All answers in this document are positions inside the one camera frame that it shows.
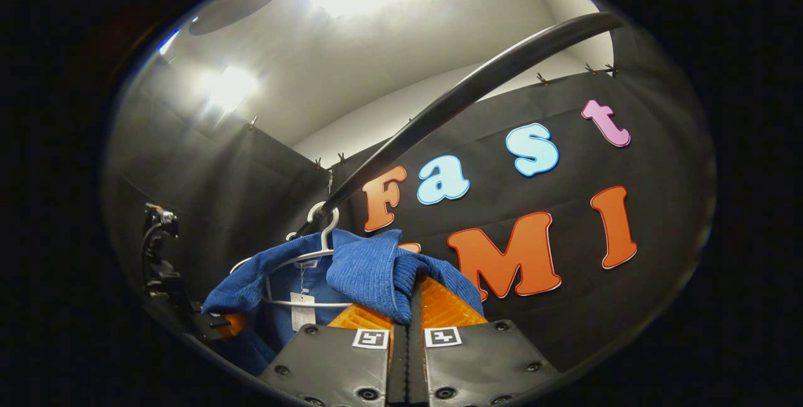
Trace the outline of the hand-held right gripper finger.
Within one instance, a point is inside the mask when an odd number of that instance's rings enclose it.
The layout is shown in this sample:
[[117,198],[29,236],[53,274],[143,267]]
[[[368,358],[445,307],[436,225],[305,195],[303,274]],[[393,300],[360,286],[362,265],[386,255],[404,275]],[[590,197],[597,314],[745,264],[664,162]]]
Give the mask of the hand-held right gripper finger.
[[398,406],[407,401],[407,328],[353,305],[305,324],[258,376],[298,405]]
[[523,406],[553,389],[558,370],[511,320],[487,321],[419,276],[408,330],[408,396],[424,406]]

